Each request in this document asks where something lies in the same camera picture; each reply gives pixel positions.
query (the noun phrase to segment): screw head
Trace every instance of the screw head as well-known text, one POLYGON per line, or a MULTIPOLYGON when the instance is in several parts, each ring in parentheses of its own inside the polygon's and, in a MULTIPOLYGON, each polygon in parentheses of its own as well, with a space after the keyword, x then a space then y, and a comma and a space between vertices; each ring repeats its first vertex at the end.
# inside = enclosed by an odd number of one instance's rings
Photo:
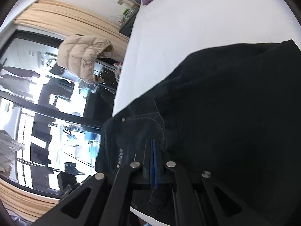
POLYGON ((169 168, 172 168, 172 167, 176 166, 176 163, 174 161, 168 161, 168 162, 166 162, 166 166, 169 168))
POLYGON ((131 164, 130 164, 131 168, 138 168, 140 166, 140 163, 138 161, 133 161, 131 164))
POLYGON ((203 176, 204 178, 210 178, 210 177, 211 177, 211 172, 203 171, 203 172, 202 172, 202 176, 203 176))
POLYGON ((104 178, 104 174, 102 172, 98 172, 94 177, 96 180, 102 180, 104 178))

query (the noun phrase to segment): dark clothing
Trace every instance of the dark clothing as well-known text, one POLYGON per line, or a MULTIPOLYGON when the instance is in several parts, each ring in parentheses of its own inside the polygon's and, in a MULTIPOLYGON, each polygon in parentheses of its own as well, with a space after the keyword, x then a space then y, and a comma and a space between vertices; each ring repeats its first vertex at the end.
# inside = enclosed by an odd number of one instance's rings
POLYGON ((70 83, 64 79, 59 79, 59 78, 50 78, 49 80, 50 84, 55 84, 57 86, 60 86, 61 88, 73 93, 74 89, 74 83, 70 83))
MULTIPOLYGON (((105 122, 112 117, 115 95, 104 88, 100 88, 98 93, 88 93, 87 101, 84 110, 85 118, 98 120, 105 122)), ((96 133, 96 130, 86 129, 92 133, 96 133)))
POLYGON ((51 160, 48 159, 49 151, 34 143, 30 144, 30 161, 39 163, 48 167, 51 160))
POLYGON ((30 166, 33 189, 51 193, 49 174, 54 174, 51 167, 30 166))
POLYGON ((301 200, 300 60, 292 40, 189 55, 103 125, 95 170, 114 170, 120 149, 121 166, 129 164, 155 139, 176 163, 210 171, 271 224, 284 225, 301 200))
POLYGON ((5 79, 0 77, 0 85, 19 96, 33 98, 29 94, 29 82, 20 82, 19 80, 14 79, 5 79))
POLYGON ((43 86, 43 89, 44 88, 47 88, 50 94, 61 95, 65 98, 71 98, 74 84, 72 83, 72 86, 66 86, 64 84, 60 84, 58 81, 56 81, 56 79, 51 78, 49 82, 43 86))
POLYGON ((13 73, 16 76, 20 76, 20 77, 40 77, 40 74, 38 74, 37 72, 33 71, 33 70, 28 70, 28 69, 21 69, 21 68, 15 68, 15 67, 10 67, 10 66, 4 66, 3 67, 4 70, 7 70, 10 73, 13 73))
POLYGON ((34 84, 36 85, 35 82, 31 81, 31 80, 28 80, 28 79, 25 79, 25 78, 22 78, 22 77, 17 77, 17 76, 12 76, 12 75, 9 75, 9 74, 0 74, 1 77, 3 78, 6 78, 6 79, 12 79, 12 80, 17 80, 17 81, 23 81, 23 82, 28 82, 30 84, 34 84))
POLYGON ((76 169, 76 163, 65 162, 65 172, 77 176, 79 174, 79 170, 76 169))
POLYGON ((65 100, 65 101, 67 101, 68 103, 70 103, 71 102, 71 99, 69 99, 69 98, 65 98, 64 96, 61 96, 61 95, 56 95, 58 98, 61 98, 62 100, 65 100))
POLYGON ((51 134, 49 134, 49 133, 44 133, 44 132, 41 132, 41 131, 38 131, 38 130, 36 130, 34 136, 35 136, 36 138, 38 138, 38 139, 43 140, 43 141, 46 142, 46 143, 49 143, 49 144, 50 144, 50 142, 51 142, 51 140, 52 140, 52 135, 51 135, 51 134))
POLYGON ((53 122, 55 122, 55 118, 36 113, 33 123, 33 133, 35 130, 39 130, 44 133, 50 133, 51 127, 49 125, 53 125, 53 122))

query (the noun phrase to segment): black jeans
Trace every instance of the black jeans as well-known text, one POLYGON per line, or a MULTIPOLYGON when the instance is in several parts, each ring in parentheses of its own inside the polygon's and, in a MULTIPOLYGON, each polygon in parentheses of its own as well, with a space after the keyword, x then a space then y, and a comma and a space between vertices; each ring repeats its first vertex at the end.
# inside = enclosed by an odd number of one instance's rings
POLYGON ((97 171, 130 163, 145 139, 155 139, 175 162, 210 171, 271 224, 284 225, 301 199, 300 60, 292 40, 189 55, 105 123, 97 171))

